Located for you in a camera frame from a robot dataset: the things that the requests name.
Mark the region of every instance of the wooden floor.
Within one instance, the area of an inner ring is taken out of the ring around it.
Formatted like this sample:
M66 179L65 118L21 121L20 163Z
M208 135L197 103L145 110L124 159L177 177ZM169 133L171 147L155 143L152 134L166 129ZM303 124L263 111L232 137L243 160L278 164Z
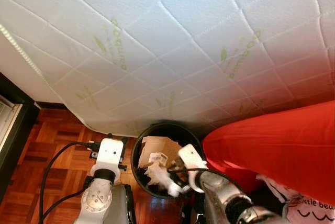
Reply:
M4 200L0 205L0 224L38 223L39 191L43 170L52 157L72 141L101 141L104 134L93 132L67 110L43 109L36 121L12 176ZM137 223L178 224L182 203L175 200L152 198L136 183L130 167L130 154L135 139L129 139L121 181L130 184L135 200ZM50 170L44 209L59 198L82 188L83 181L95 160L82 146L71 147L55 162ZM45 223L73 223L79 214L81 196L60 204L49 214Z

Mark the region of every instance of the black cable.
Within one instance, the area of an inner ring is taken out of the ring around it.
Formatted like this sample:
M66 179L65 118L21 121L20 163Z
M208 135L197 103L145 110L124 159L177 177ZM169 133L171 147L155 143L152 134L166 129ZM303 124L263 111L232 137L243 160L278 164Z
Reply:
M217 171L214 171L214 170L210 170L210 169L207 169L207 168L182 169L182 170L177 170L177 171L169 171L169 173L186 173L186 172L189 172L189 171L209 172L209 173L214 173L216 175L219 175L219 176L227 179L230 183L233 183L241 192L243 192L244 194L246 194L244 192L244 190L242 189L242 187L240 186L239 183L237 183L236 181L234 181L233 179L229 178L228 176L226 176L223 173L220 173L220 172L217 172Z
M66 146L64 146L50 161L49 165L47 166L44 175L43 175L43 180L42 180L42 184L41 184L41 189L40 189L40 209L39 209L39 217L40 217L40 223L43 224L43 198L44 198L44 188L46 186L46 181L47 181L47 176L48 173L53 165L53 163L55 162L55 160L59 157L59 155L62 154L62 152L64 152L67 148L76 145L76 144L80 144L83 145L85 147L91 147L91 143L83 143L83 142L72 142L70 144L67 144Z
M42 216L42 219L39 220L38 224L43 224L43 221L44 219L47 217L47 215L56 207L58 206L59 204L61 204L63 201L67 200L67 199L70 199L72 197L75 197L77 195L80 195L82 192L84 192L87 188L83 188L81 190L79 190L78 192L74 193L74 194L70 194L70 195L67 195L63 198L61 198L59 201L55 202L54 204L52 204L51 207L49 207L49 209L43 214Z

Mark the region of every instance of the black trash can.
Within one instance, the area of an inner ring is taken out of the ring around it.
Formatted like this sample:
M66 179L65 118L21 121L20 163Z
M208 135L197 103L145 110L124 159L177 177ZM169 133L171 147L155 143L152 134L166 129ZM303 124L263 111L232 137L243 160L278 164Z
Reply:
M137 168L138 161L141 155L140 151L142 139L146 136L169 137L171 140L178 142L178 144L182 147L188 144L192 144L195 150L197 150L199 155L204 159L205 155L201 148L201 144L192 132L190 132L181 124L175 122L163 122L152 125L138 137L131 152L131 169L137 183L143 188L144 191L154 197L162 199L172 199L173 197L168 195L167 191L159 191L158 186L156 185L146 187L146 185L150 181L150 178L144 175L145 169Z

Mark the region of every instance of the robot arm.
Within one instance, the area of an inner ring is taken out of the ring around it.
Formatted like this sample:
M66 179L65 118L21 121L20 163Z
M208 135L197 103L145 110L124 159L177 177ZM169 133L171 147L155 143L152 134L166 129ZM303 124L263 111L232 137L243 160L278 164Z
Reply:
M82 207L75 224L103 223L112 201L114 181L120 179L119 163L123 150L122 141L102 140L96 164L91 169L93 180L82 196Z
M179 150L187 169L207 168L206 162L191 144ZM289 223L286 219L255 206L251 199L233 183L211 172L189 171L191 188L205 193L205 215L208 224Z

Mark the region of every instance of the red cloth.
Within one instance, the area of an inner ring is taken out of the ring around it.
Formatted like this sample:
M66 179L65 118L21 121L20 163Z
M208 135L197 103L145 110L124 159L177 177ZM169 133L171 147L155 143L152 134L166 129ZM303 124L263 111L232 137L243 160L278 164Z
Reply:
M331 101L223 126L203 142L208 163L248 191L260 173L335 206L334 109Z

